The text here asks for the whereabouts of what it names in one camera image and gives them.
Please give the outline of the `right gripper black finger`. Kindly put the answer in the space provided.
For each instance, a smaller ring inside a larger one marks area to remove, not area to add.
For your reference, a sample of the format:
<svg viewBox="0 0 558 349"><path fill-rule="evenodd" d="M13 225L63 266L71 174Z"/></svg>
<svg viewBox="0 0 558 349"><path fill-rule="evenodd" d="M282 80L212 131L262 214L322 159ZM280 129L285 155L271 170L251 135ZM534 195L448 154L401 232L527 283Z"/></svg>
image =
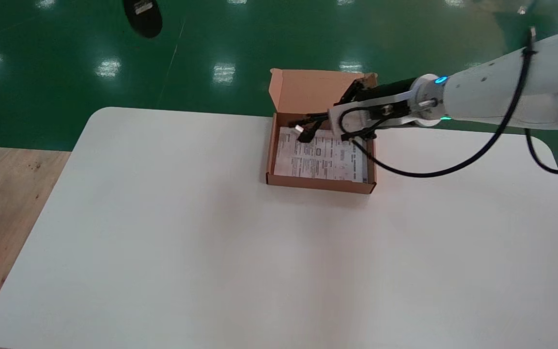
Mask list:
<svg viewBox="0 0 558 349"><path fill-rule="evenodd" d="M342 112L306 113L303 119L303 124L307 125L314 122L327 122L329 124L337 124L341 123L342 119Z"/></svg>
<svg viewBox="0 0 558 349"><path fill-rule="evenodd" d="M310 131L312 132L310 142L350 142L353 140L343 136L340 137L332 130L323 128L323 124L313 124Z"/></svg>

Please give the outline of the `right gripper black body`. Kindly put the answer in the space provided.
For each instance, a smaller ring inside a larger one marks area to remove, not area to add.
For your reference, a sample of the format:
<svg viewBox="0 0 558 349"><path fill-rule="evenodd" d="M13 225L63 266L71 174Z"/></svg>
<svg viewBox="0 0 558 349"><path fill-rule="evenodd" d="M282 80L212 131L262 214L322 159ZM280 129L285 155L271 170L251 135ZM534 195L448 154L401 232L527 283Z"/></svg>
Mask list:
<svg viewBox="0 0 558 349"><path fill-rule="evenodd" d="M392 84L368 87L366 86L365 79L359 78L348 86L347 91L345 91L342 95L338 105L347 104L349 102L368 101L379 97L405 93L410 90L410 86L413 81L414 80L406 79L403 81L393 82ZM392 103L390 105L390 112L383 111L384 108L384 106L370 106L365 108L347 109L347 111L343 112L343 119L341 120L341 123L338 123L339 128L342 131L341 137L343 136L350 139L361 137L367 141L369 139L376 138L376 135L374 134L376 130L419 127L416 121L405 122L401 125L393 123L400 121L401 117L405 117L410 114L408 102L400 101ZM347 115L355 112L362 113L366 117L366 125L354 132L347 132L347 130L345 130Z"/></svg>

